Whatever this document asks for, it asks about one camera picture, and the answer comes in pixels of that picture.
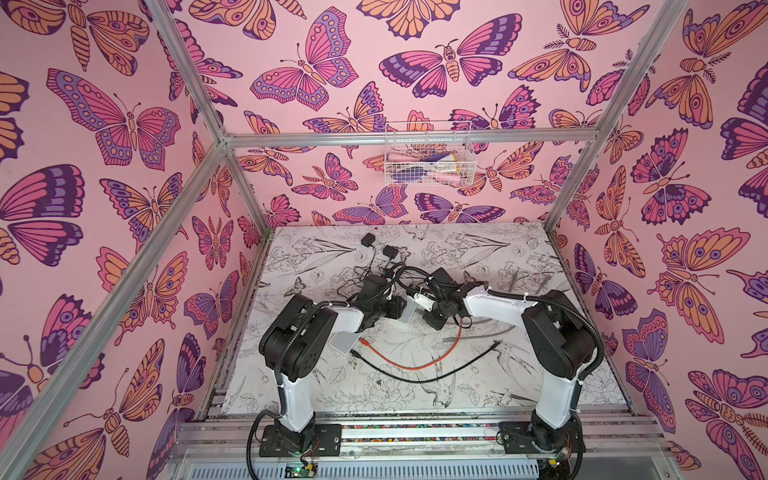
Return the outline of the white network switch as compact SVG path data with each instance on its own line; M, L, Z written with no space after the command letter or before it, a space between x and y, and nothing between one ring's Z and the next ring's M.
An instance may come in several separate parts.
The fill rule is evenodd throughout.
M336 332L332 334L329 346L340 355L348 355L359 339L359 333Z
M416 302L412 300L406 300L405 306L403 307L403 310L398 317L398 321L403 325L408 325L414 316L418 313L419 308L420 306Z

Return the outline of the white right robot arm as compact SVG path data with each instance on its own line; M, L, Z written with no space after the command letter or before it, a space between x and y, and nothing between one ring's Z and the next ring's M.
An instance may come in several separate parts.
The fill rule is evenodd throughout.
M524 329L542 382L531 420L517 437L542 454L558 455L565 448L578 455L584 452L579 400L586 379L606 352L599 332L565 293L503 292L486 282L458 284L433 275L424 288L409 287L407 295L436 326L453 318L479 317Z

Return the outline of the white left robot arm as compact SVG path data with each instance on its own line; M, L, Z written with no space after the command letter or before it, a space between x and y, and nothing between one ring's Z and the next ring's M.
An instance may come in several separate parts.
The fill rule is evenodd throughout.
M338 335L357 340L380 318L401 318L408 305L405 298L391 293L385 279L380 280L377 291L369 285L361 293L363 298L352 302L315 302L303 294L295 294L266 330L259 343L259 353L274 374L279 410L262 410L252 424L250 441L255 440L264 418L273 419L259 440L262 454L280 449L301 455L319 443L307 377L326 346Z

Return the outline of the black power adapter right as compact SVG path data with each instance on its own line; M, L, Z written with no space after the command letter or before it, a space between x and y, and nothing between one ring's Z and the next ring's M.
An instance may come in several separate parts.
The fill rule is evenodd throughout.
M385 245L382 254L389 259L394 259L399 254L399 248L391 245Z

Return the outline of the black power adapter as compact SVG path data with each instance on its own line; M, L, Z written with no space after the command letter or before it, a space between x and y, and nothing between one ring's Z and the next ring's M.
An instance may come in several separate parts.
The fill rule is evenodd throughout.
M389 259L394 259L399 254L399 248L391 245L385 245L382 254Z
M367 248L373 247L376 241L376 236L373 233L366 233L361 239L361 244Z

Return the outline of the black power adapter left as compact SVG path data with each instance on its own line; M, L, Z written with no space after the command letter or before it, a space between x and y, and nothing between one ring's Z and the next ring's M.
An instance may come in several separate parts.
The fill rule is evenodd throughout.
M373 233L366 233L361 239L361 244L367 248L373 247L376 241L376 236Z

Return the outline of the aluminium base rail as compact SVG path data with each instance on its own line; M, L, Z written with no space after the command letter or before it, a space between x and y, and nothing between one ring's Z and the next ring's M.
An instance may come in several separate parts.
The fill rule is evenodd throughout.
M337 424L337 453L315 453L319 479L537 479L552 466L541 453L505 449L501 425L526 422L522 408L484 413L417 412L364 417L321 414ZM648 416L615 406L581 409L584 432L580 479L679 479L661 430ZM250 418L240 415L193 423L182 429L165 479L245 479Z

